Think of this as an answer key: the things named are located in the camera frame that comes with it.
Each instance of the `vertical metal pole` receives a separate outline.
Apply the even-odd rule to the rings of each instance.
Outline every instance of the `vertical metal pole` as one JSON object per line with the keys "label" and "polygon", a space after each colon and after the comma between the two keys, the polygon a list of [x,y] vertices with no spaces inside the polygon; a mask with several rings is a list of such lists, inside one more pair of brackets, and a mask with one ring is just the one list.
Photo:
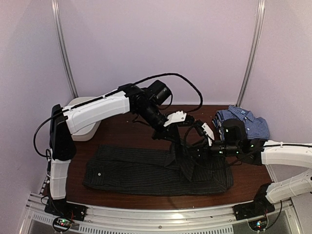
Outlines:
{"label": "vertical metal pole", "polygon": [[249,59],[248,59],[248,63],[247,63],[246,71],[245,71],[243,84],[240,89],[240,93],[239,93],[238,100],[236,103],[237,106],[241,106],[242,104],[242,101],[246,92],[246,88],[248,85],[248,81],[249,81],[249,78],[253,69],[254,59],[255,59],[256,51],[258,48],[258,44],[259,44],[259,40],[260,40],[260,36],[262,32],[264,13],[265,13],[265,0],[259,0],[258,12],[256,16],[255,26],[254,26],[252,47],[251,47],[250,54],[249,54]]}
{"label": "vertical metal pole", "polygon": [[55,26],[57,30],[57,35],[58,35],[58,44],[62,56],[62,61],[65,69],[65,73],[67,76],[69,88],[71,90],[71,93],[74,98],[78,97],[77,93],[77,88],[73,79],[73,74],[72,70],[70,68],[68,56],[67,56],[67,51],[66,51],[66,46],[65,46],[65,40],[64,40],[64,35],[63,35],[63,30],[62,30],[62,25],[61,25],[61,20],[60,20],[60,14],[59,14],[59,1],[58,0],[51,0],[52,3],[52,11],[53,11],[53,17],[55,21]]}

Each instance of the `dark pinstriped garment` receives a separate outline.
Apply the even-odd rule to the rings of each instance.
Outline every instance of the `dark pinstriped garment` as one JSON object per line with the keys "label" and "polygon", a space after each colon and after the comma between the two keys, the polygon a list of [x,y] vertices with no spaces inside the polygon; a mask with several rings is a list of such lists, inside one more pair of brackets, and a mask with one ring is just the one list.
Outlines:
{"label": "dark pinstriped garment", "polygon": [[[207,162],[211,169],[225,165],[223,158]],[[83,184],[138,195],[209,195],[227,191],[233,176],[230,168],[208,171],[189,157],[176,158],[173,150],[101,145],[87,163]]]}

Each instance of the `stack of folded clothes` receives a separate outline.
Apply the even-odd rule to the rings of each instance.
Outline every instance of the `stack of folded clothes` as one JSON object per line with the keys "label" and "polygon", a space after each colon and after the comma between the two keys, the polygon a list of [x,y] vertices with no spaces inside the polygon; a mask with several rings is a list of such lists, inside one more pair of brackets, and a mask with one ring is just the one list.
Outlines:
{"label": "stack of folded clothes", "polygon": [[239,119],[244,122],[248,139],[269,139],[270,132],[268,124],[264,118],[256,118],[251,111],[236,106],[229,106],[228,110],[217,111],[215,118],[213,119],[213,124],[220,132],[222,140],[224,140],[222,123],[231,118]]}

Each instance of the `robotic arm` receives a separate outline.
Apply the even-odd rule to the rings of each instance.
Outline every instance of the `robotic arm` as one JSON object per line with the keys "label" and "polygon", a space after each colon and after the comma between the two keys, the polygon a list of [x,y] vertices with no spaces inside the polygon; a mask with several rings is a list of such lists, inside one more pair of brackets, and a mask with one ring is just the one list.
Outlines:
{"label": "robotic arm", "polygon": [[[206,138],[206,142],[189,148],[189,156],[193,156],[195,160],[200,151],[200,160],[210,156],[236,155],[238,160],[253,165],[283,164],[309,168],[306,172],[290,179],[261,186],[253,202],[234,207],[237,220],[263,215],[266,211],[272,212],[274,203],[312,191],[312,144],[284,144],[260,139],[246,140],[243,137],[230,139],[226,134],[225,141],[214,141],[213,132],[206,123],[195,121],[184,112],[165,116],[159,111],[157,106],[171,94],[170,89],[157,80],[147,88],[127,84],[106,95],[74,106],[64,108],[60,105],[54,106],[50,118],[51,158],[48,166],[50,202],[45,211],[64,217],[73,215],[76,220],[84,219],[86,209],[84,206],[66,202],[67,170],[71,159],[76,154],[71,134],[102,119],[127,112],[138,114],[145,119],[155,130],[153,139],[173,142],[177,147],[176,154],[182,154],[181,150],[187,148],[185,142],[180,139],[178,127],[196,124],[195,129],[200,136]],[[229,125],[229,131],[225,132],[227,134],[232,132],[239,136],[246,131],[239,124],[232,124]]]}

